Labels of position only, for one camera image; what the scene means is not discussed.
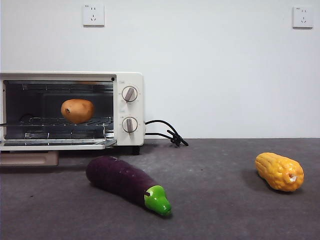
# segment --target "oven foot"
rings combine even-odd
[[[140,146],[133,146],[132,155],[139,155],[139,154],[140,154]]]

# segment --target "potato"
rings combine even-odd
[[[89,121],[95,112],[94,104],[85,99],[69,99],[63,102],[61,113],[65,119],[74,124]]]

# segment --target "toy eggplant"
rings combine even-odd
[[[162,216],[171,214],[165,190],[149,175],[131,164],[108,156],[93,159],[85,171],[96,187],[117,194]]]

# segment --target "gray floor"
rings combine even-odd
[[[2,168],[3,240],[165,240],[320,238],[320,139],[190,139],[175,147],[146,140],[127,149],[60,152],[50,168]],[[293,193],[272,190],[255,157],[274,152],[298,160],[305,173]],[[92,187],[86,165],[116,156],[164,186],[172,216],[163,218]]]

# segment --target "oven knob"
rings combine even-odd
[[[122,91],[122,97],[127,102],[133,102],[137,96],[138,92],[133,86],[127,86]]]
[[[123,120],[122,127],[127,133],[132,133],[137,130],[138,122],[133,117],[127,117]]]

